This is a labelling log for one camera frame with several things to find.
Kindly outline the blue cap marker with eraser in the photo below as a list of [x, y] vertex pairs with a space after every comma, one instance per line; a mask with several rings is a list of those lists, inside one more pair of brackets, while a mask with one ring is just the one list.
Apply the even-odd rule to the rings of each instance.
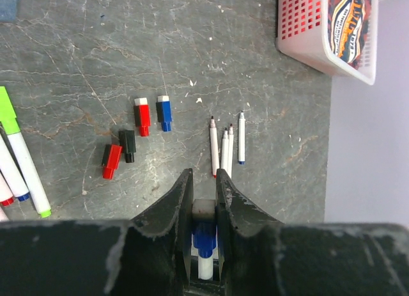
[[198, 251], [198, 278], [212, 280], [213, 250], [216, 248], [215, 201], [195, 199], [192, 205], [193, 244]]

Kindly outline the black marker cap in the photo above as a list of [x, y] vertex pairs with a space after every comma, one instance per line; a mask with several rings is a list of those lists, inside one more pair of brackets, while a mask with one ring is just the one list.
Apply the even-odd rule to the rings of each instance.
[[135, 132], [133, 130], [120, 130], [118, 135], [125, 162], [133, 163], [136, 153]]

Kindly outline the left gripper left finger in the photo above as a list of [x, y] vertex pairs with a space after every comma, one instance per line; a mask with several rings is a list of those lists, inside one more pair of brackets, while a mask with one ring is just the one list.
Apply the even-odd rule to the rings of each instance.
[[182, 295], [193, 172], [133, 219], [1, 223], [2, 295]]

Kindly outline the blue cloth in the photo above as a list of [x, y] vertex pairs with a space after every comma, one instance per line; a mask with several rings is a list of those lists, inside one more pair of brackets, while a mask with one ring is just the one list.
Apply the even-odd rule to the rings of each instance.
[[1, 22], [14, 21], [17, 15], [17, 0], [0, 0]]

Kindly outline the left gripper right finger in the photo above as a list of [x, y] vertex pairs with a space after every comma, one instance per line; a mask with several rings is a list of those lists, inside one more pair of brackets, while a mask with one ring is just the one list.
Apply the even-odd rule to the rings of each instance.
[[216, 179], [226, 295], [407, 295], [408, 230], [387, 223], [284, 224], [224, 170]]

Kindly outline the red cap marker with eraser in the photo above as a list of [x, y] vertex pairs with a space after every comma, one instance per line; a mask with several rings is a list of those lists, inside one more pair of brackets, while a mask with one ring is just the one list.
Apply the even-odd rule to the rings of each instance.
[[233, 167], [233, 143], [234, 143], [234, 131], [233, 131], [233, 124], [229, 125], [228, 129], [228, 175], [231, 177], [232, 175], [232, 167]]

